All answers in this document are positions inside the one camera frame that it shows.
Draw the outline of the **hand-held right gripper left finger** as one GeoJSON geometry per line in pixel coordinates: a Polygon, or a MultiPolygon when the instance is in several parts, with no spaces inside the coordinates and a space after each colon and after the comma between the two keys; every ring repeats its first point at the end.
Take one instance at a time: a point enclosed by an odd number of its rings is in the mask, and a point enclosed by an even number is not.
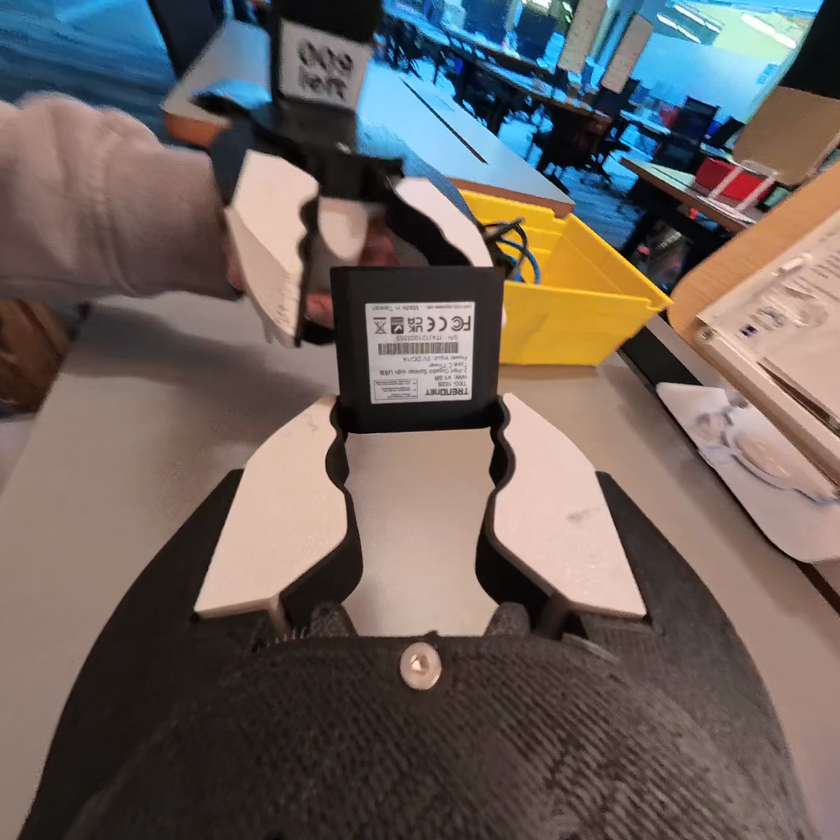
{"type": "Polygon", "coordinates": [[[248,459],[194,613],[267,613],[281,634],[316,607],[343,604],[361,583],[363,553],[338,397],[324,396],[248,459]]]}

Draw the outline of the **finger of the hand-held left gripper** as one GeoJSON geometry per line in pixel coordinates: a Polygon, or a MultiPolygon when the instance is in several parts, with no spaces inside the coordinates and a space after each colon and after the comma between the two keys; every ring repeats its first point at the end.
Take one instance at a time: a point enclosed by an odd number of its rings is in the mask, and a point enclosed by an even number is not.
{"type": "Polygon", "coordinates": [[[315,177],[284,158],[247,150],[233,199],[225,209],[227,228],[245,293],[270,341],[286,348],[299,343],[309,236],[303,209],[319,197],[315,177]]]}
{"type": "Polygon", "coordinates": [[[387,227],[431,267],[494,267],[473,218],[426,178],[404,177],[388,188],[387,227]]]}

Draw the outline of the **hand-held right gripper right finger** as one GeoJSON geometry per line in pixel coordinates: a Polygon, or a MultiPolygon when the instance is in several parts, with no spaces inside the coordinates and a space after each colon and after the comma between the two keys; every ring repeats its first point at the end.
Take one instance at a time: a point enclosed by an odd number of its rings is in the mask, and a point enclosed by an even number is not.
{"type": "Polygon", "coordinates": [[[498,397],[476,578],[496,604],[524,608],[536,634],[561,637],[583,615],[639,623],[648,609],[599,474],[520,398],[498,397]]]}

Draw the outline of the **black network splitter box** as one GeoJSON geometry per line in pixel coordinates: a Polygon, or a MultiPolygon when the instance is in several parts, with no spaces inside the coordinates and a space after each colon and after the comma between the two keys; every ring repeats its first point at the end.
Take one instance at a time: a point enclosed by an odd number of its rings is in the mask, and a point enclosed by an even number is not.
{"type": "Polygon", "coordinates": [[[499,268],[343,268],[331,283],[343,431],[502,425],[499,268]]]}

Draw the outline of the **yellow plastic bin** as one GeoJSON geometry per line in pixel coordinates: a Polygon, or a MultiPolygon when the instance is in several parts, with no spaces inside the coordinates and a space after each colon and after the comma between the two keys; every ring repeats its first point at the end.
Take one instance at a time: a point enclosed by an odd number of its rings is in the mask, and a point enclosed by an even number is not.
{"type": "Polygon", "coordinates": [[[500,363],[598,365],[673,301],[576,216],[461,190],[483,223],[521,217],[528,248],[521,279],[507,280],[500,363]]]}

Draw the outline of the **person's left forearm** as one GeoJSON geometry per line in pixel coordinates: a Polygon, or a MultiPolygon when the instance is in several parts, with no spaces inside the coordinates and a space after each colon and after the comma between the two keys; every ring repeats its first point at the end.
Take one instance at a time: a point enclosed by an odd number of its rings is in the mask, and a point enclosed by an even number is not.
{"type": "Polygon", "coordinates": [[[241,291],[206,152],[74,98],[2,101],[2,299],[241,291]]]}

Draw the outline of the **grey desk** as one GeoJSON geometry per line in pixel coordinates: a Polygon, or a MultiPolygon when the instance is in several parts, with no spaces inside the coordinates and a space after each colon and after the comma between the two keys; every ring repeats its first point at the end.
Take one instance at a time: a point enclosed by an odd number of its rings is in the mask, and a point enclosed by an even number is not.
{"type": "MultiPolygon", "coordinates": [[[[110,300],[84,322],[2,493],[2,838],[16,838],[104,624],[148,562],[288,419],[336,392],[332,347],[268,344],[249,304],[110,300]]],[[[619,356],[505,367],[515,394],[609,473],[714,594],[761,673],[812,823],[838,838],[838,614],[763,538],[619,356]]],[[[363,634],[477,635],[492,489],[478,430],[348,440],[363,634]]]]}

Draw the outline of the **grey background table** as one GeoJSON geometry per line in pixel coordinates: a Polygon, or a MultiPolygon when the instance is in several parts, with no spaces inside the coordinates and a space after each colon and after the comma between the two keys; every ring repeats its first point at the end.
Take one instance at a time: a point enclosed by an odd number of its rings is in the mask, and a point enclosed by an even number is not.
{"type": "MultiPolygon", "coordinates": [[[[269,67],[268,34],[250,24],[226,23],[161,102],[170,138],[206,148],[228,120],[195,105],[193,91],[228,77],[267,88],[269,67]]],[[[562,188],[425,80],[370,63],[358,117],[365,128],[402,141],[459,190],[545,207],[556,217],[574,210],[562,188]]]]}

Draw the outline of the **white book stand base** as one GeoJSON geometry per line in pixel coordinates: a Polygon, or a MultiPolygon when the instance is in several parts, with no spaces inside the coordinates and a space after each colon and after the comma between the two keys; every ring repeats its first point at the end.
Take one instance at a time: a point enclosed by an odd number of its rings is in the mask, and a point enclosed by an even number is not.
{"type": "Polygon", "coordinates": [[[767,540],[793,560],[838,561],[838,485],[754,406],[719,387],[662,382],[656,393],[767,540]]]}

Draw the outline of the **red box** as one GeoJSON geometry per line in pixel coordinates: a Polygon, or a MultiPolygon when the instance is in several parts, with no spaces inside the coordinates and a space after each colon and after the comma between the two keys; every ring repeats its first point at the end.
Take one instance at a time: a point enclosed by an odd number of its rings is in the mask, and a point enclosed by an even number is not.
{"type": "Polygon", "coordinates": [[[754,161],[730,163],[707,158],[699,166],[690,188],[707,199],[744,212],[753,207],[776,183],[777,172],[754,161]]]}

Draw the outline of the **wooden cabinet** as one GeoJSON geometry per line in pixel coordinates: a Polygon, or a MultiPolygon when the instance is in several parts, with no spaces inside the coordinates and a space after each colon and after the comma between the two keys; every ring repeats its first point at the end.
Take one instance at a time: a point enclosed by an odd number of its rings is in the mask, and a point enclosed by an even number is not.
{"type": "Polygon", "coordinates": [[[1,300],[2,417],[39,410],[70,351],[76,315],[55,302],[1,300]]]}

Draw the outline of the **wooden book stand board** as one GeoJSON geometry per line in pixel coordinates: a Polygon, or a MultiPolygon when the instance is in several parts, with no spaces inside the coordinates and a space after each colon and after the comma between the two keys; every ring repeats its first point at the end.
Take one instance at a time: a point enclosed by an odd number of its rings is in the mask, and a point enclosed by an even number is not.
{"type": "Polygon", "coordinates": [[[706,338],[710,328],[702,315],[728,294],[741,291],[762,270],[792,258],[795,247],[826,226],[838,215],[838,208],[839,169],[835,163],[685,275],[668,311],[670,326],[678,336],[808,459],[835,478],[838,435],[757,365],[737,361],[734,351],[724,349],[718,337],[706,338]]]}

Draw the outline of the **clear plastic packet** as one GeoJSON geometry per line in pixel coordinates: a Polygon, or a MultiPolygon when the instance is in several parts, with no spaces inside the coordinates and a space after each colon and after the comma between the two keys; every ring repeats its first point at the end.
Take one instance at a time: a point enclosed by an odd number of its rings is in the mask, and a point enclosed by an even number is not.
{"type": "Polygon", "coordinates": [[[838,351],[838,260],[795,257],[743,283],[699,320],[751,362],[778,369],[838,351]]]}

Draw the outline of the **printed instruction sheet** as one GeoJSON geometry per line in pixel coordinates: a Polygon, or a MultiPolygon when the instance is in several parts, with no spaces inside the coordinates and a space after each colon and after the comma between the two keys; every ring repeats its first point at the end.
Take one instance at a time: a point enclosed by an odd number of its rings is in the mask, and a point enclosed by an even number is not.
{"type": "Polygon", "coordinates": [[[737,358],[838,426],[838,213],[701,310],[698,319],[737,358]]]}

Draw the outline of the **cardboard box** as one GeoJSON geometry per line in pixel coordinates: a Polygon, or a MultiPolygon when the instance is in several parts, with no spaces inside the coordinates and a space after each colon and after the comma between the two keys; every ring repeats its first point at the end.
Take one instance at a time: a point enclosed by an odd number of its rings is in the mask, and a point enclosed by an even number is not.
{"type": "Polygon", "coordinates": [[[744,126],[731,157],[784,186],[813,178],[839,142],[839,100],[778,86],[744,126]]]}

